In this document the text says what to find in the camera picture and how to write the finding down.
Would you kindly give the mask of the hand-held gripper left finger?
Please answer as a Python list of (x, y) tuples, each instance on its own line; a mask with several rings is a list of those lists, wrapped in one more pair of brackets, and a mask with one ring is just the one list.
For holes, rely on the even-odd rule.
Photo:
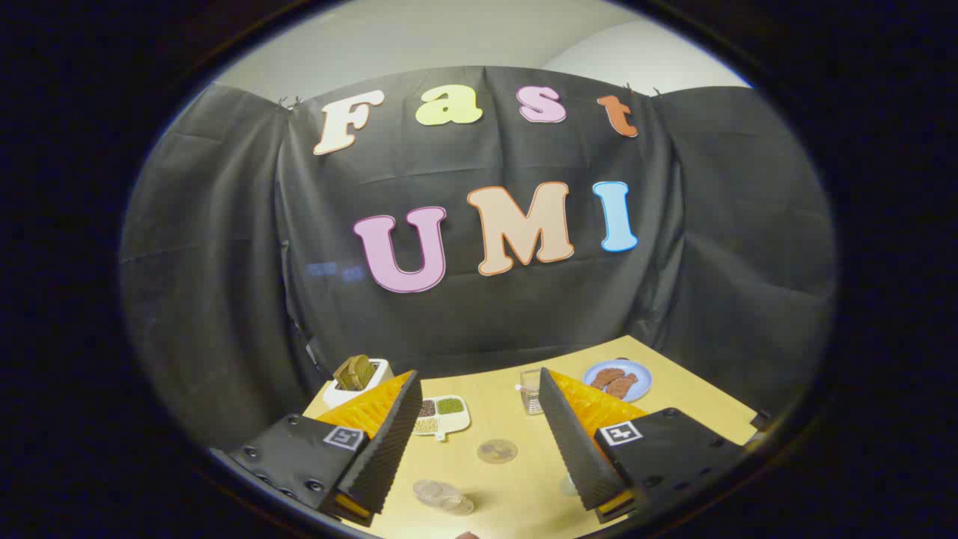
[(228, 467), (297, 511), (369, 526), (421, 404), (420, 374), (407, 371), (319, 416), (287, 414), (229, 451)]

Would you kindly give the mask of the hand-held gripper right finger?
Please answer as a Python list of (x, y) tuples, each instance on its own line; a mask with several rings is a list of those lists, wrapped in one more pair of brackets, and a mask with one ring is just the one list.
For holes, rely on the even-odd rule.
[(709, 489), (745, 448), (677, 407), (643, 412), (548, 368), (538, 400), (586, 511), (642, 524)]

